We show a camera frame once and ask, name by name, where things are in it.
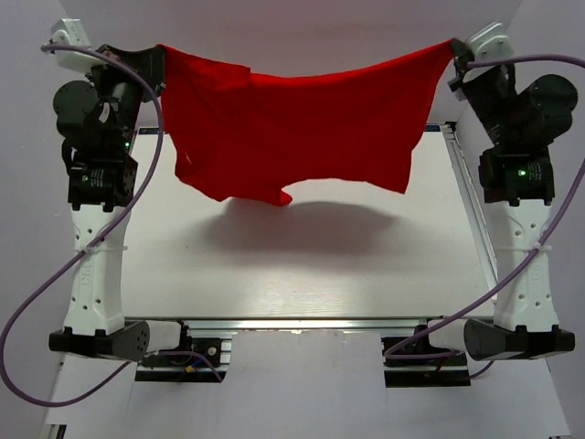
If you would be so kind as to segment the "red t-shirt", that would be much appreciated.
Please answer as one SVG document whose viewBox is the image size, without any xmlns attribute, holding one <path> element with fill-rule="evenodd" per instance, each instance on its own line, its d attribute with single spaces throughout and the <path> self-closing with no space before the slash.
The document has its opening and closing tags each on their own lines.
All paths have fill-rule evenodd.
<svg viewBox="0 0 585 439">
<path fill-rule="evenodd" d="M 161 103 L 175 175 L 209 198 L 285 206 L 305 180 L 404 193 L 449 42 L 370 67 L 285 78 L 165 51 Z"/>
</svg>

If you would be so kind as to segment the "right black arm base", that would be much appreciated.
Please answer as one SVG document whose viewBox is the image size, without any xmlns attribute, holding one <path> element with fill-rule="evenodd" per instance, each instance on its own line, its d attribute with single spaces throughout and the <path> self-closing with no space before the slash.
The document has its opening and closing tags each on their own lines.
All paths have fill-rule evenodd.
<svg viewBox="0 0 585 439">
<path fill-rule="evenodd" d="M 470 384 L 467 357 L 464 354 L 448 358 L 420 359 L 419 356 L 448 353 L 434 348 L 427 337 L 421 338 L 396 352 L 398 356 L 417 356 L 418 359 L 384 359 L 384 378 L 387 388 L 457 387 Z"/>
</svg>

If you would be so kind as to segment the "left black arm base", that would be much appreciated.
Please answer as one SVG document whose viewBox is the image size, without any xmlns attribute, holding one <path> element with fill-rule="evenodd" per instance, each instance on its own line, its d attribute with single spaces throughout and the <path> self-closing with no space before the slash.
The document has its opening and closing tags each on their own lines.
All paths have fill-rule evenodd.
<svg viewBox="0 0 585 439">
<path fill-rule="evenodd" d="M 180 341 L 172 354 L 152 354 L 135 372 L 138 382 L 220 383 L 226 376 L 234 332 L 180 321 Z"/>
</svg>

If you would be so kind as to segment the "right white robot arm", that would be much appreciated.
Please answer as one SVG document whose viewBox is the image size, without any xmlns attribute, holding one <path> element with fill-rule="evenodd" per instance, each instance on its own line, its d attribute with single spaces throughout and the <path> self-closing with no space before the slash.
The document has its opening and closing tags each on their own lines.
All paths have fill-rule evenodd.
<svg viewBox="0 0 585 439">
<path fill-rule="evenodd" d="M 482 52 L 470 42 L 451 43 L 456 76 L 452 91 L 469 102 L 492 142 L 480 156 L 484 211 L 492 221 L 497 284 L 491 320 L 462 316 L 416 337 L 414 357 L 431 365 L 446 349 L 475 360 L 539 359 L 571 352 L 573 333 L 559 326 L 543 242 L 553 227 L 555 197 L 549 146 L 572 126 L 578 91 L 548 74 L 523 91 L 508 50 Z"/>
</svg>

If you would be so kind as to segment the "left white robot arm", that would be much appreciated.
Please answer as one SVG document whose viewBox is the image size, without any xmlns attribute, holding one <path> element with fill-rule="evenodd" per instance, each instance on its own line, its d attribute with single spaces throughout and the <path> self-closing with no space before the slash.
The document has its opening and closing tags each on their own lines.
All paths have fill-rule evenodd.
<svg viewBox="0 0 585 439">
<path fill-rule="evenodd" d="M 162 351 L 172 364 L 185 364 L 194 345 L 181 323 L 128 320 L 122 310 L 125 232 L 144 192 L 135 185 L 138 164 L 131 150 L 141 105 L 157 103 L 165 88 L 165 50 L 104 45 L 83 49 L 65 65 L 85 76 L 61 86 L 53 98 L 79 261 L 63 328 L 50 334 L 48 346 L 135 362 Z"/>
</svg>

